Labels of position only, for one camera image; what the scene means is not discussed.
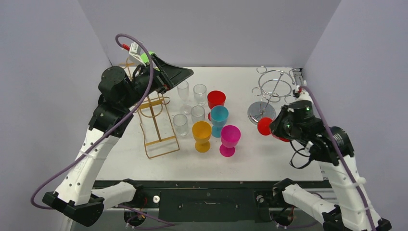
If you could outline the clear champagne flute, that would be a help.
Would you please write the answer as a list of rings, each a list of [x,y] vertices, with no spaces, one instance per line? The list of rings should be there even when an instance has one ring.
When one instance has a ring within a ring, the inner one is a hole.
[[[189,84],[187,81],[182,81],[177,85],[177,90],[178,90],[178,95],[183,101],[183,105],[180,108],[180,112],[189,115],[191,113],[191,106],[188,105],[188,99],[189,99]]]

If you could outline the red plastic wine glass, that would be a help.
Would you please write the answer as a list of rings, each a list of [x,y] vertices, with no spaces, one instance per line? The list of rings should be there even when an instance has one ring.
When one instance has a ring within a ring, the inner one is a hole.
[[[207,95],[207,103],[210,111],[218,105],[224,106],[226,101],[226,95],[219,91],[219,90],[214,90],[208,93]]]
[[[276,136],[275,134],[272,133],[270,125],[274,120],[269,118],[269,117],[264,117],[262,119],[259,120],[258,124],[257,124],[257,130],[260,134],[264,135],[264,136],[268,136],[268,135],[272,135],[274,138],[281,140],[283,142],[289,142],[288,139],[285,138],[281,138]]]

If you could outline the clear glass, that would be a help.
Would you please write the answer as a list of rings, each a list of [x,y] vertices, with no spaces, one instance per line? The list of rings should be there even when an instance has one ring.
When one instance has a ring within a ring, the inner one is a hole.
[[[191,109],[191,120],[193,124],[205,121],[205,109],[200,105],[194,106]]]
[[[173,125],[179,136],[186,136],[189,132],[188,119],[184,114],[177,114],[173,117]]]
[[[197,84],[193,87],[193,95],[196,105],[204,106],[207,98],[207,88],[203,84]]]

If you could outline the green plastic wine glass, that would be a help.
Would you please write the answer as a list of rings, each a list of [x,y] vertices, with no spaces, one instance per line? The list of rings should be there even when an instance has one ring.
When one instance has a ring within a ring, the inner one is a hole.
[[[149,55],[153,55],[153,54],[155,54],[155,52],[149,51]],[[148,56],[147,56],[146,53],[141,54],[141,55],[140,55],[140,58],[141,58],[142,61],[145,63],[145,65],[149,65],[149,64],[150,64],[149,58],[148,58]],[[159,68],[157,67],[156,64],[154,64],[153,67],[154,67],[155,70],[159,70]]]

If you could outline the magenta plastic wine glass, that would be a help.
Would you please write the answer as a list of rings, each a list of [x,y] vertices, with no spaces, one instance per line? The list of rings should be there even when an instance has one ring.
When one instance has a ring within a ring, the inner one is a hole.
[[[235,147],[241,138],[241,131],[234,125],[227,125],[221,131],[220,153],[224,157],[231,157],[235,154]]]

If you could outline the cyan plastic wine glass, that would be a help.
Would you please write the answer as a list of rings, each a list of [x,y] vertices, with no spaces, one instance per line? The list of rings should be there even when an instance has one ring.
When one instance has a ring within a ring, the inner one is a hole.
[[[229,117],[229,111],[222,105],[217,105],[211,109],[210,119],[212,123],[212,136],[215,138],[221,137],[221,131],[226,125]]]

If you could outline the orange plastic wine glass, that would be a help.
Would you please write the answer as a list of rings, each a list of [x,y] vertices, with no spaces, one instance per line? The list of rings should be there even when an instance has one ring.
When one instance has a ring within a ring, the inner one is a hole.
[[[211,144],[209,142],[212,135],[212,127],[205,121],[198,121],[192,126],[193,138],[196,141],[195,149],[200,153],[209,151]]]

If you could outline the gold wire glass rack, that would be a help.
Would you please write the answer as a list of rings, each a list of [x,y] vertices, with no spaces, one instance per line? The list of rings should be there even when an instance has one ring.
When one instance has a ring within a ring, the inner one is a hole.
[[[180,150],[180,144],[168,109],[170,98],[161,93],[148,95],[134,112],[125,135],[127,141],[144,151],[148,159]]]

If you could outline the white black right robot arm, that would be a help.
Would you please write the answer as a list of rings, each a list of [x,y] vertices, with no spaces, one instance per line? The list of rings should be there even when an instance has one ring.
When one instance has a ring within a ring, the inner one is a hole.
[[[337,198],[335,204],[327,202],[286,178],[272,188],[271,199],[275,204],[301,209],[326,231],[391,230],[391,222],[382,218],[369,202],[347,133],[340,127],[328,127],[315,117],[311,101],[282,106],[270,130],[278,138],[302,145],[302,150],[309,153],[309,162],[318,162],[327,174]]]

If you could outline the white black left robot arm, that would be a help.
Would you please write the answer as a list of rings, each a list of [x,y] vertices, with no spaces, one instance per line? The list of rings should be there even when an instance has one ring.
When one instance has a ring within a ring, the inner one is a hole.
[[[119,66],[102,73],[98,106],[80,152],[63,182],[43,196],[43,203],[83,226],[92,226],[109,208],[123,203],[138,207],[143,202],[140,185],[134,180],[125,179],[99,190],[93,185],[108,154],[132,120],[138,103],[152,92],[166,93],[193,75],[191,69],[168,64],[156,54],[151,58],[149,65],[136,68],[134,77],[128,77]]]

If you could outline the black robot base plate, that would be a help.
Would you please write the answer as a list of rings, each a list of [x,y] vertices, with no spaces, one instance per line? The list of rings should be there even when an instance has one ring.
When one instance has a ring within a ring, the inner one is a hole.
[[[121,205],[158,209],[169,222],[268,222],[269,213],[285,217],[291,205],[273,195],[275,181],[135,181],[136,189]]]

